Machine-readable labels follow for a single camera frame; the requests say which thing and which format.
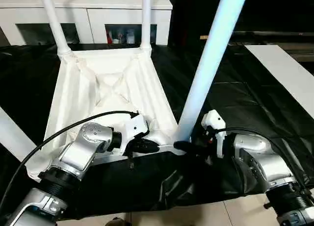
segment white cabinet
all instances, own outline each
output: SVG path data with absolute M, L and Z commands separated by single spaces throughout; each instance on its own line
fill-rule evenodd
M 140 27 L 134 26 L 141 26 L 142 10 L 140 9 L 88 9 L 87 11 L 95 43 L 107 43 L 109 37 L 107 34 L 110 26 L 113 25 L 117 25 L 116 31 L 119 31 L 119 25 L 122 30 L 124 28 L 123 34 L 127 34 L 128 29 L 135 31 L 135 34 L 137 30 L 141 31 Z M 152 10 L 151 13 L 151 41 L 157 45 L 167 45 L 171 10 Z
M 93 36 L 89 25 L 86 9 L 57 8 L 56 13 L 61 23 L 75 24 L 80 43 L 93 43 Z M 47 24 L 49 20 L 44 8 L 3 8 L 0 9 L 0 26 L 11 45 L 26 45 L 26 37 L 23 36 L 23 25 Z
M 140 41 L 142 0 L 53 1 L 62 27 L 76 31 L 80 43 L 108 43 L 111 38 L 118 42 L 114 36 L 117 34 L 121 43 L 132 42 L 133 35 L 135 43 Z M 169 0 L 152 0 L 153 43 L 168 43 L 171 11 Z M 39 27 L 45 32 L 49 29 L 48 23 L 41 0 L 0 0 L 0 27 L 11 45 L 32 44 L 29 38 L 33 35 L 26 36 L 25 32 L 38 31 Z

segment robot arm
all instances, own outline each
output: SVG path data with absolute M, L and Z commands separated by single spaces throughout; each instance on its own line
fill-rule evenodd
M 6 226 L 54 226 L 71 203 L 95 154 L 114 148 L 124 152 L 130 140 L 146 133 L 148 127 L 142 115 L 128 121 L 123 133 L 97 123 L 84 124 L 76 139 L 39 175 L 39 189 L 31 189 Z
M 202 126 L 205 129 L 222 129 L 226 124 L 219 114 L 212 110 L 204 116 Z M 258 135 L 227 136 L 226 132 L 216 134 L 215 138 L 218 158 L 223 158 L 223 151 L 231 148 L 234 157 L 248 165 L 277 213 L 277 221 L 280 225 L 314 225 L 311 192 L 301 189 L 290 168 L 272 149 L 267 139 Z

